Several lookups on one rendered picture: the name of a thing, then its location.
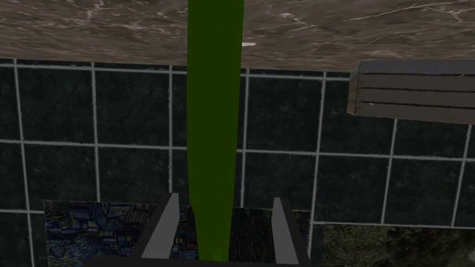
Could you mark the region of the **dark green landscape painting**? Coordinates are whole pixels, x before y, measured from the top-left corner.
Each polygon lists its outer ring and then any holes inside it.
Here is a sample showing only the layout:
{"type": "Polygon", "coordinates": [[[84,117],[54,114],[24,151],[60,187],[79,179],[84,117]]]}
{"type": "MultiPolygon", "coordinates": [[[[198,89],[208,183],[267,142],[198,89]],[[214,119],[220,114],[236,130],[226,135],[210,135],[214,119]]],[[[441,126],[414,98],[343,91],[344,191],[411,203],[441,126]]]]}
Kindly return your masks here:
{"type": "Polygon", "coordinates": [[[475,267],[475,230],[328,224],[321,262],[339,267],[475,267]]]}

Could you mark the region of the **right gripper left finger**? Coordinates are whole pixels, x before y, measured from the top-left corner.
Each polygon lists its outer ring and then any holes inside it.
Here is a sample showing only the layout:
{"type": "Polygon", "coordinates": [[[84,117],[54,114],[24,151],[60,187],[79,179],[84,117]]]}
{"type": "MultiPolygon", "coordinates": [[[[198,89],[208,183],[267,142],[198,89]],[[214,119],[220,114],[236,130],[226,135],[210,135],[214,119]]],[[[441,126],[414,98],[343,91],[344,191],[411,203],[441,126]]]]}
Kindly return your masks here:
{"type": "Polygon", "coordinates": [[[157,205],[146,230],[141,258],[169,259],[180,218],[179,195],[168,193],[157,205]]]}

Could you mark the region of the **green tall bottle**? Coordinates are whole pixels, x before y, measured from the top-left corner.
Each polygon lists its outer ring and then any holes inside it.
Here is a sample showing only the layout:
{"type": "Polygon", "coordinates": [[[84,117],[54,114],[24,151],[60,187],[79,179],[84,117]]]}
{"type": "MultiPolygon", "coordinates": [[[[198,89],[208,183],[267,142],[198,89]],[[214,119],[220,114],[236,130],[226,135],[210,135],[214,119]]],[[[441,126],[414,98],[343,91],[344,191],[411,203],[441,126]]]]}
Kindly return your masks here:
{"type": "Polygon", "coordinates": [[[187,163],[202,261],[228,261],[244,0],[188,0],[187,163]]]}

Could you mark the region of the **blue swirl wall painting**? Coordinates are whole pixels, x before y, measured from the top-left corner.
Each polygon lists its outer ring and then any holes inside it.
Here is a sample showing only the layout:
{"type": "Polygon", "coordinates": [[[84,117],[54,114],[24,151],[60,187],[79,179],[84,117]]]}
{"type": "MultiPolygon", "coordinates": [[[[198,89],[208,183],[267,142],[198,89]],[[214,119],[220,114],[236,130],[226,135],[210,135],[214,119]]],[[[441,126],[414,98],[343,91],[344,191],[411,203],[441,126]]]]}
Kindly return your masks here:
{"type": "MultiPolygon", "coordinates": [[[[155,212],[155,204],[43,202],[48,267],[81,267],[93,256],[127,257],[155,212]]],[[[235,207],[229,260],[274,263],[270,209],[235,207]]]]}

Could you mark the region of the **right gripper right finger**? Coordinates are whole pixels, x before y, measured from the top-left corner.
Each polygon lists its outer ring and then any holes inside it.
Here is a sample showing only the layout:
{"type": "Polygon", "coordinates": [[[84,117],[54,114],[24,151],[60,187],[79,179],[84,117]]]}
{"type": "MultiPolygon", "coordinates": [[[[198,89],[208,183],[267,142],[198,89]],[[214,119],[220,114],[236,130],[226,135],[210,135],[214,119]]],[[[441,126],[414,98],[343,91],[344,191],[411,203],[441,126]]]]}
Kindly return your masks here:
{"type": "Polygon", "coordinates": [[[309,265],[307,250],[287,199],[274,198],[271,226],[276,263],[278,265],[309,265]]]}

